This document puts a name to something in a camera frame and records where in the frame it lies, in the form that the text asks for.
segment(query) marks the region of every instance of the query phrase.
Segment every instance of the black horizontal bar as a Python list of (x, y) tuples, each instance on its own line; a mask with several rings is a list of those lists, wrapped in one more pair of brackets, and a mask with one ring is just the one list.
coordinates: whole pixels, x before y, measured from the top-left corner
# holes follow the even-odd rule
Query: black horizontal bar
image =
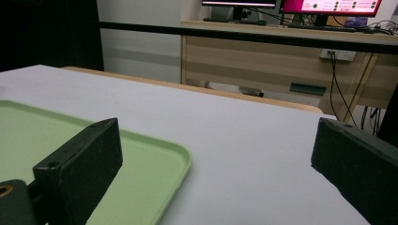
[(312, 48), (328, 48), (365, 53), (398, 54), (398, 46), (380, 43), (358, 43), (343, 40), (319, 38), (287, 37), (277, 35), (242, 33), (233, 31), (207, 30), (186, 27), (128, 24), (119, 22), (99, 22), (99, 28), (157, 33), (166, 35), (192, 36), (202, 38), (232, 39), (270, 44), (293, 45)]

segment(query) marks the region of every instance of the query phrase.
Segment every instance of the monitor screen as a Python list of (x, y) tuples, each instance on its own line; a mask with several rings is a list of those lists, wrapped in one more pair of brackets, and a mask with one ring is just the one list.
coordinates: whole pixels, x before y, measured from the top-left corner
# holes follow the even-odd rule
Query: monitor screen
[(202, 0), (203, 6), (238, 8), (275, 8), (276, 0)]
[(281, 13), (375, 17), (381, 0), (283, 0)]

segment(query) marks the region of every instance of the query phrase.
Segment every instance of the black curtain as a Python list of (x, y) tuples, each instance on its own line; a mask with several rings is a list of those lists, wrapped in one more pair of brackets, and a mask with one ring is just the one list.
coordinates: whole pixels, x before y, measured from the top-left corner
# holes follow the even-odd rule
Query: black curtain
[(33, 65), (103, 70), (96, 0), (1, 0), (0, 71)]

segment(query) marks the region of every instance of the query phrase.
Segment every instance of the computer monitor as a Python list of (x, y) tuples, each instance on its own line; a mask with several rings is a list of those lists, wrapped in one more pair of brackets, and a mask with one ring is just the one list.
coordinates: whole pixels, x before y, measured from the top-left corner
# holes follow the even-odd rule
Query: computer monitor
[(275, 8), (276, 0), (202, 0), (202, 6), (233, 7), (233, 20), (241, 20), (244, 8)]
[(328, 16), (375, 17), (381, 0), (283, 0), (283, 14), (317, 15), (315, 25), (326, 25)]

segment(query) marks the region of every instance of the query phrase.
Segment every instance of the pink screen display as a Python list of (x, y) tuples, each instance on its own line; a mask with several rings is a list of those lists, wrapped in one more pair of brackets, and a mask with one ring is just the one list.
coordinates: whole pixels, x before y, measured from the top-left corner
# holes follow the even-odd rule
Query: pink screen display
[(325, 13), (375, 16), (381, 0), (284, 0), (284, 13)]

